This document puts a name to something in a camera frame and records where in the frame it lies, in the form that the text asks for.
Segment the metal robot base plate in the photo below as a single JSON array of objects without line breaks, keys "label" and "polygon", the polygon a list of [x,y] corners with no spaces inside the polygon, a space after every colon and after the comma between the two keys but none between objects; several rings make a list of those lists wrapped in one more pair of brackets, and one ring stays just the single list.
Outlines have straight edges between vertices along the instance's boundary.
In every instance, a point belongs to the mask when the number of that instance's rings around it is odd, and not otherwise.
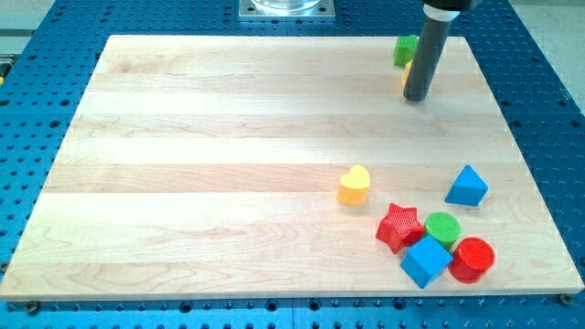
[{"label": "metal robot base plate", "polygon": [[239,0],[240,21],[334,21],[333,0]]}]

